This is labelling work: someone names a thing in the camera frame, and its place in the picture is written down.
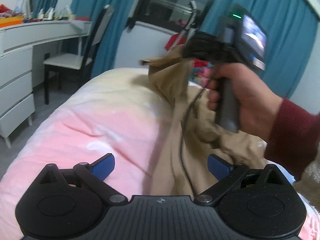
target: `black device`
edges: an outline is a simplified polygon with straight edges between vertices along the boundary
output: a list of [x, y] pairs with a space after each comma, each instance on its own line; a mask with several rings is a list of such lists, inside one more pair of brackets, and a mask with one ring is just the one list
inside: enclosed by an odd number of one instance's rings
[[190, 196], [133, 196], [104, 179], [115, 159], [59, 170], [46, 165], [16, 206], [24, 240], [299, 239], [306, 208], [276, 165], [231, 165], [210, 155], [219, 180]]
[[[183, 57], [197, 58], [211, 63], [240, 62], [259, 74], [265, 69], [264, 56], [267, 35], [252, 16], [239, 6], [235, 6], [228, 16], [221, 17], [217, 36], [195, 32], [186, 44]], [[216, 124], [237, 133], [239, 131], [239, 102], [229, 79], [220, 80], [221, 100], [216, 110]]]

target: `hand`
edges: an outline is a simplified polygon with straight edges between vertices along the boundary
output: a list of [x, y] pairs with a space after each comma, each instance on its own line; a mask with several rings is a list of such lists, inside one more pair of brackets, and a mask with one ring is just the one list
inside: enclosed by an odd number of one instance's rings
[[282, 98], [248, 67], [241, 63], [222, 64], [210, 80], [207, 88], [208, 108], [216, 110], [220, 95], [216, 91], [217, 79], [230, 78], [236, 97], [240, 102], [240, 126], [243, 132], [259, 136], [268, 142], [273, 123], [282, 104]]

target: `green led light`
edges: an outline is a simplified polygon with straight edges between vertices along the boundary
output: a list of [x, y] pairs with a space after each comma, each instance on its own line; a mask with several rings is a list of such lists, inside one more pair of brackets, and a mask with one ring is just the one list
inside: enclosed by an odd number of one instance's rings
[[233, 14], [234, 17], [238, 17], [239, 19], [241, 19], [241, 17], [239, 15]]

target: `gray floor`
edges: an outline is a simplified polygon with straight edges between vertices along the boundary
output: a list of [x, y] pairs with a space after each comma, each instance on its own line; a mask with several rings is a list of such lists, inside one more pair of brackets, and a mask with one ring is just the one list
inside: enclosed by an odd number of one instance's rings
[[17, 157], [18, 153], [26, 145], [28, 139], [34, 134], [39, 125], [46, 120], [60, 105], [76, 92], [76, 84], [63, 81], [62, 90], [57, 89], [57, 82], [54, 80], [50, 84], [50, 104], [44, 104], [44, 89], [37, 88], [34, 91], [36, 111], [32, 115], [33, 125], [28, 126], [25, 120], [10, 136], [12, 143], [11, 149], [8, 149], [4, 140], [0, 137], [0, 179], [7, 171], [9, 165]]

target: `pink blanket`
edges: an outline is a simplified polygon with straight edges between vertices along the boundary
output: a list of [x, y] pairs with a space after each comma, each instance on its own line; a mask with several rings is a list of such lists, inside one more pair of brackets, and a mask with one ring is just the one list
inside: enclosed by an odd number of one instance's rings
[[[145, 69], [115, 69], [91, 80], [41, 124], [1, 180], [0, 239], [22, 238], [15, 206], [48, 163], [67, 169], [113, 153], [116, 167], [105, 181], [128, 198], [148, 192], [171, 116]], [[318, 239], [307, 237], [318, 220], [306, 223], [303, 239]]]

